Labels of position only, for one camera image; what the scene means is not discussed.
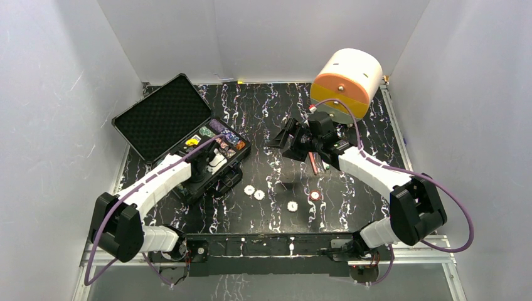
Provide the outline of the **red poker chip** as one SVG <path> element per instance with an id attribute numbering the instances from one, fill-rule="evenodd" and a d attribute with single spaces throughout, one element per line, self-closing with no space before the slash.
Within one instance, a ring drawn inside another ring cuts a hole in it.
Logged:
<path id="1" fill-rule="evenodd" d="M 318 190 L 312 190 L 309 193 L 309 199 L 311 201 L 320 201 L 322 199 L 322 194 Z"/>

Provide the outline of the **white 1 chip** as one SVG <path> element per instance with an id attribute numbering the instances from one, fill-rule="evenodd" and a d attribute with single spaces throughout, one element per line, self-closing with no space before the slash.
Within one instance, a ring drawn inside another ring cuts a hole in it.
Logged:
<path id="1" fill-rule="evenodd" d="M 264 199 L 264 197 L 265 197 L 265 193 L 264 193 L 262 190 L 256 190 L 256 191 L 254 192 L 253 196 L 254 196 L 254 198 L 255 198 L 256 200 L 261 201 L 261 200 Z"/>
<path id="2" fill-rule="evenodd" d="M 244 188 L 244 193 L 248 196 L 252 196 L 255 192 L 255 188 L 252 185 L 247 185 Z"/>

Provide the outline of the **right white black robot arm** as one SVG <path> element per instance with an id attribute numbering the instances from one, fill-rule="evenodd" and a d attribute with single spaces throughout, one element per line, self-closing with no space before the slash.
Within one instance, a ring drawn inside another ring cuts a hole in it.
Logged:
<path id="1" fill-rule="evenodd" d="M 325 112 L 310 114 L 306 122 L 289 119 L 268 146 L 282 150 L 283 157 L 301 162 L 316 152 L 327 164 L 364 182 L 388 201 L 387 218 L 368 223 L 353 233 L 350 242 L 326 251 L 327 256 L 345 253 L 368 260 L 382 245 L 402 242 L 413 246 L 447 222 L 430 177 L 394 171 L 358 149 L 351 140 L 338 135 Z"/>

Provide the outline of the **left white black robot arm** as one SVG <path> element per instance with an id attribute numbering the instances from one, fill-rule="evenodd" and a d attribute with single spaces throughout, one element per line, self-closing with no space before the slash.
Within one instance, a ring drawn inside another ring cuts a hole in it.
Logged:
<path id="1" fill-rule="evenodd" d="M 188 250 L 184 234 L 169 225 L 145 225 L 144 218 L 172 189 L 191 179 L 192 161 L 192 157 L 169 154 L 119 193 L 102 193 L 95 202 L 88 234 L 91 254 L 101 249 L 123 263 L 148 252 L 182 260 Z"/>

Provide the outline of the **yellow big blind button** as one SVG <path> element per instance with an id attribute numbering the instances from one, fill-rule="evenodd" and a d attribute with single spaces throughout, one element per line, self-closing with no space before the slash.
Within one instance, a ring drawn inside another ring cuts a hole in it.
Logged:
<path id="1" fill-rule="evenodd" d="M 189 139 L 185 142 L 187 146 L 194 146 L 199 144 L 199 140 L 197 139 Z"/>

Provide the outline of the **white chip lone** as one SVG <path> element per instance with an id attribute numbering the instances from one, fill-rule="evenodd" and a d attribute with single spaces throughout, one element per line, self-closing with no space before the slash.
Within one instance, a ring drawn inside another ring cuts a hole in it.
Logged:
<path id="1" fill-rule="evenodd" d="M 295 201 L 289 201 L 287 203 L 287 210 L 291 213 L 295 213 L 298 210 L 298 204 Z"/>

